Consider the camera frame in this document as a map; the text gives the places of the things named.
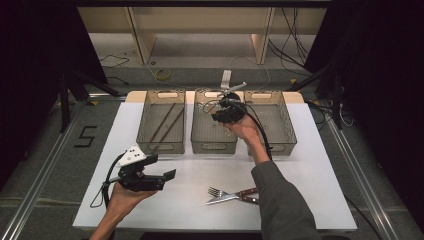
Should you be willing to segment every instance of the fork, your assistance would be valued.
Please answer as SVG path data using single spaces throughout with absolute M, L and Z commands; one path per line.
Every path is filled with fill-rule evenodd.
M 208 193 L 214 197 L 222 197 L 224 195 L 229 195 L 229 193 L 213 188 L 213 187 L 209 187 Z

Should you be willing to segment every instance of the gray sleeve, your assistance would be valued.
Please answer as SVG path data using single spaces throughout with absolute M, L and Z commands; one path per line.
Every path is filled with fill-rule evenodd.
M 264 240 L 321 239 L 305 199 L 274 162 L 258 164 L 252 176 L 259 192 Z

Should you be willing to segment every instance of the white table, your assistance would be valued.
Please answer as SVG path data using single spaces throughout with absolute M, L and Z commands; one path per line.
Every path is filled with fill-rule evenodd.
M 146 166 L 145 173 L 162 175 L 177 169 L 175 179 L 164 190 L 140 203 L 118 228 L 143 231 L 245 232 L 260 230 L 257 205 L 232 200 L 206 205 L 212 197 L 209 187 L 236 192 L 254 187 L 250 175 L 253 159 L 243 141 L 234 155 L 193 154 L 190 135 L 193 116 L 193 92 L 187 92 L 185 154 L 160 155 L 159 161 Z M 357 229 L 343 197 L 333 168 L 325 152 L 307 104 L 288 103 L 287 108 L 298 140 L 290 156 L 274 156 L 274 161 L 302 193 L 315 216 L 319 230 L 354 231 Z M 105 206 L 90 208 L 115 158 L 135 144 L 143 103 L 122 103 L 116 115 L 99 163 L 88 186 L 74 227 L 94 229 Z M 111 177 L 117 176 L 115 168 Z

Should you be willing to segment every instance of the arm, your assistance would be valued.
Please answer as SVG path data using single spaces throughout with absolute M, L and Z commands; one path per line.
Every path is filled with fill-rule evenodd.
M 90 240 L 107 240 L 125 216 L 127 216 L 139 202 L 152 196 L 157 191 L 132 192 L 125 190 L 119 183 L 113 186 L 112 196 L 106 213 Z
M 321 239 L 306 201 L 269 160 L 255 123 L 245 116 L 224 127 L 243 139 L 252 152 L 256 164 L 252 176 L 259 192 L 263 239 Z

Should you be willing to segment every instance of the floor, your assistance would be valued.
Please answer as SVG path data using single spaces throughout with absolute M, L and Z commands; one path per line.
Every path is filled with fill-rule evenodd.
M 286 37 L 276 35 L 272 36 L 271 40 L 281 48 Z M 291 86 L 292 81 L 302 81 L 308 74 L 295 64 L 282 64 L 280 58 L 270 49 L 265 64 L 257 65 L 248 35 L 161 35 L 156 40 L 147 65 L 139 63 L 130 35 L 91 34 L 91 38 L 99 59 L 104 58 L 101 63 L 110 87 L 124 94 L 133 90 L 176 86 L 192 89 L 196 84 L 219 87 L 224 69 L 232 70 L 231 85 L 246 81 L 246 89 L 264 87 L 284 90 Z M 301 39 L 304 47 L 309 49 L 314 36 L 302 36 Z M 286 45 L 285 51 L 301 62 L 293 41 Z M 171 78 L 163 82 L 155 80 L 152 74 L 158 69 L 169 69 Z M 317 83 L 313 83 L 300 91 L 305 100 L 315 100 L 316 85 Z M 18 239 L 86 239 L 90 236 L 88 231 L 73 228 L 72 222 L 102 152 L 116 111 L 125 98 L 111 98 L 92 86 L 86 88 L 92 94 L 91 101 L 89 104 L 71 101 L 73 122 L 72 127 L 65 133 L 60 133 L 60 103 L 52 107 L 37 140 L 28 149 L 27 159 L 20 163 L 0 192 L 2 234 L 16 217 L 22 201 L 28 199 L 28 194 L 38 186 L 38 193 L 33 195 L 33 208 L 26 212 L 21 220 L 21 228 L 17 230 Z M 329 103 L 322 100 L 319 104 Z M 344 113 L 349 114 L 348 107 L 344 110 Z M 369 184 L 367 189 L 375 193 L 375 199 L 381 205 L 380 210 L 383 210 L 384 216 L 387 217 L 385 221 L 392 227 L 389 231 L 393 232 L 394 237 L 385 239 L 424 239 L 384 172 L 379 168 L 361 132 L 360 124 L 353 122 L 354 124 L 349 126 L 352 118 L 350 115 L 345 116 L 346 122 L 340 132 L 335 130 L 331 120 L 327 121 L 322 108 L 311 105 L 311 113 L 341 189 L 349 201 L 354 203 L 349 203 L 349 206 L 358 224 L 358 230 L 351 233 L 322 235 L 337 234 L 358 240 L 379 239 L 372 230 L 373 226 L 379 234 L 386 236 L 380 231 L 387 225 L 377 221 L 381 215 L 376 215 L 375 207 L 370 206 L 368 197 L 358 184 L 361 179 L 358 180 L 352 172 L 349 156 L 337 141 L 337 136 L 342 134 L 346 137 L 342 144 L 352 149 L 353 158 L 363 171 L 362 183 L 365 181 Z M 86 135 L 94 136 L 93 141 L 89 143 L 87 139 L 79 138 L 82 131 L 85 131 Z M 118 229 L 115 239 L 140 239 L 142 235 L 142 232 Z M 159 238 L 152 234 L 143 236 L 143 239 Z

